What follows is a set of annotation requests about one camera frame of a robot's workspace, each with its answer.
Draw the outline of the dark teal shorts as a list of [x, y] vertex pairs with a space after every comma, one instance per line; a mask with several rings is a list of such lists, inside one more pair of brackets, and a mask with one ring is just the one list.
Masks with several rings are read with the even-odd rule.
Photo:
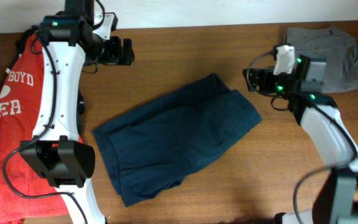
[[216, 74], [114, 118], [93, 131], [112, 186], [130, 207], [179, 186], [262, 118]]

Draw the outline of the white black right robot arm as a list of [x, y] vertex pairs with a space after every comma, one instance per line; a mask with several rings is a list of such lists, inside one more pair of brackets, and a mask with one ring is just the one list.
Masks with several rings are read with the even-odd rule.
[[[305, 174], [293, 193], [292, 213], [278, 213], [275, 223], [358, 223], [358, 146], [341, 120], [337, 104], [323, 93], [327, 63], [299, 55], [281, 66], [243, 71], [249, 91], [288, 101], [288, 110], [309, 135], [324, 166]], [[328, 172], [313, 207], [300, 211], [298, 191], [310, 177]]]

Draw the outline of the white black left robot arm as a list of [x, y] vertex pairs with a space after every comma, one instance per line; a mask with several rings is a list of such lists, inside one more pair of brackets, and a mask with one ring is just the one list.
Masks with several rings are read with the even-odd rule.
[[42, 45], [44, 81], [32, 139], [17, 152], [61, 196], [73, 223], [106, 223], [92, 186], [94, 149], [80, 142], [77, 100], [87, 65], [130, 65], [132, 42], [113, 36], [117, 17], [99, 1], [65, 2], [46, 16], [36, 37]]

